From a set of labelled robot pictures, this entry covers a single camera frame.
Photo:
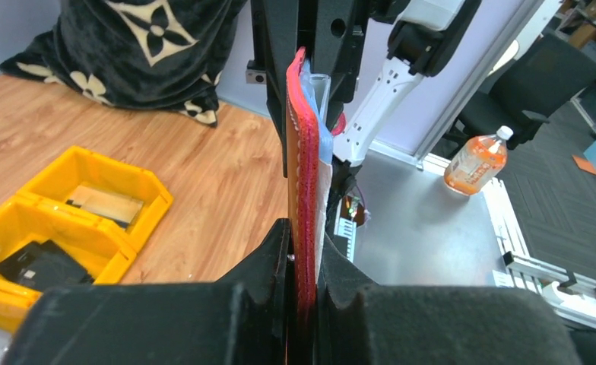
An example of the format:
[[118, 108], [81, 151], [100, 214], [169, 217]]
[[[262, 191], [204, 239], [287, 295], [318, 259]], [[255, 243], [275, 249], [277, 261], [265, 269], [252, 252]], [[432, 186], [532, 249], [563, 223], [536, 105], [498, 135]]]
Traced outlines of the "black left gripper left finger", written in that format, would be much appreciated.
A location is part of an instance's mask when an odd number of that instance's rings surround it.
[[4, 364], [282, 364], [290, 223], [215, 282], [78, 285], [33, 305]]

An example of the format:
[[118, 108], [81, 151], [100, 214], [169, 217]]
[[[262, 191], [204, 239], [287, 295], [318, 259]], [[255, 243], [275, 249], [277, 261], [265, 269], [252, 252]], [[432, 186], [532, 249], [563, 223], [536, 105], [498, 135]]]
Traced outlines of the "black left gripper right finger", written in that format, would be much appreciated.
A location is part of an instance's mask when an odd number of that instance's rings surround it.
[[566, 327], [517, 288], [384, 286], [327, 240], [319, 281], [320, 364], [578, 364]]

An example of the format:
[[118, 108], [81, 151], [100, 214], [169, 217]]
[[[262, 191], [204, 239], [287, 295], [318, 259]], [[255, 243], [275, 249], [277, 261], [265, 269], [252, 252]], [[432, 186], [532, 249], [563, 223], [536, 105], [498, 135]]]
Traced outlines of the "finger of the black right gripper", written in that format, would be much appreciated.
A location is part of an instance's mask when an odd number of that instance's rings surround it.
[[354, 98], [368, 20], [368, 1], [299, 2], [298, 45], [306, 48], [311, 71], [331, 78], [325, 120], [329, 129]]
[[266, 106], [282, 145], [287, 176], [286, 70], [297, 44], [297, 1], [251, 1], [255, 66], [265, 73]]

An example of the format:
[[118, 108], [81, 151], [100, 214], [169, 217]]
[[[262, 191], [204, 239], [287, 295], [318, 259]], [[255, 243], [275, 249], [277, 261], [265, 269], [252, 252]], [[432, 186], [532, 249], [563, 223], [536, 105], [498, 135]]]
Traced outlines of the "white cards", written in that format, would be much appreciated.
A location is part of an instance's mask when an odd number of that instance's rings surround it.
[[315, 276], [319, 279], [322, 263], [322, 251], [325, 239], [325, 222], [329, 191], [332, 178], [333, 137], [325, 121], [328, 111], [328, 95], [331, 77], [326, 74], [312, 72], [312, 66], [307, 59], [300, 72], [300, 82], [303, 94], [308, 101], [317, 120], [319, 147], [316, 159], [316, 209], [315, 209]]

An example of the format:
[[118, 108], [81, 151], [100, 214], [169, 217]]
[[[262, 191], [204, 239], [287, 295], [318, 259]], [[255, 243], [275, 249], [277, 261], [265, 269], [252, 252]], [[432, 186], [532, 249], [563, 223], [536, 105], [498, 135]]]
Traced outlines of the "red leather card holder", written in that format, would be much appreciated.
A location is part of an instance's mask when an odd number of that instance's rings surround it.
[[294, 364], [311, 364], [317, 280], [315, 210], [317, 208], [319, 124], [301, 85], [306, 49], [296, 51], [286, 70], [286, 144], [288, 214], [293, 235], [296, 326], [289, 348]]

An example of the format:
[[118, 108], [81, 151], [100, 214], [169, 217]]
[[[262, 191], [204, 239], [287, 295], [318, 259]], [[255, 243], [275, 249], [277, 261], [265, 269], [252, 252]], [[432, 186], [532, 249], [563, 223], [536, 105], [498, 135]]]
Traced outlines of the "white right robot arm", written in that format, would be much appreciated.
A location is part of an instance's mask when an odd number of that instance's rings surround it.
[[381, 71], [334, 140], [336, 158], [358, 167], [401, 101], [448, 64], [479, 7], [478, 1], [253, 1], [248, 80], [266, 83], [268, 111], [285, 139], [285, 72], [304, 48], [312, 70], [331, 77], [326, 123], [332, 127], [353, 99], [369, 21], [391, 21]]

